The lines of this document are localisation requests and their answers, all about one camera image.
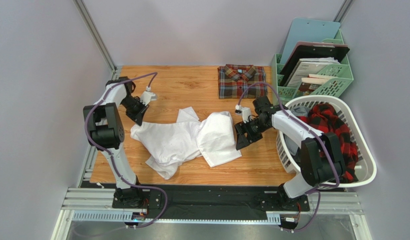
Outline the white long sleeve shirt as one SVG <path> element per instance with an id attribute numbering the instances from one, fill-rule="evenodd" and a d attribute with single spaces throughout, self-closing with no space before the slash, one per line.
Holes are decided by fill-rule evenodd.
<path id="1" fill-rule="evenodd" d="M 134 125 L 131 138 L 150 153 L 146 164 L 170 179 L 184 162 L 203 157 L 213 168 L 242 156 L 236 149 L 230 112 L 211 113 L 200 121 L 192 107 L 180 109 L 175 123 Z"/>

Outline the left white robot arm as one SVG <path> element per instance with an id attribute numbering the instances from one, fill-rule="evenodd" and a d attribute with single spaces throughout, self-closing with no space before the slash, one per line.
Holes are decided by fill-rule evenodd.
<path id="1" fill-rule="evenodd" d="M 114 198 L 124 204 L 138 204 L 144 200 L 139 180 L 124 151 L 125 130 L 118 112 L 119 105 L 122 105 L 128 118 L 139 126 L 143 123 L 148 105 L 142 103 L 138 96 L 132 96 L 135 87 L 126 76 L 110 80 L 101 99 L 83 108 L 88 142 L 107 159 L 116 179 Z"/>

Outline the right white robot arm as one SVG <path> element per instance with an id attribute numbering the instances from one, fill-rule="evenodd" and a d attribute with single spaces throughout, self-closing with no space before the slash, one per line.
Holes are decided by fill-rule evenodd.
<path id="1" fill-rule="evenodd" d="M 336 134 L 307 125 L 286 106 L 273 105 L 266 96 L 255 99 L 253 105 L 256 117 L 248 107 L 235 107 L 235 113 L 242 116 L 242 121 L 234 126 L 237 150 L 262 139 L 263 132 L 270 128 L 282 131 L 300 148 L 300 173 L 279 186 L 283 198 L 298 198 L 328 181 L 339 186 L 346 167 Z"/>

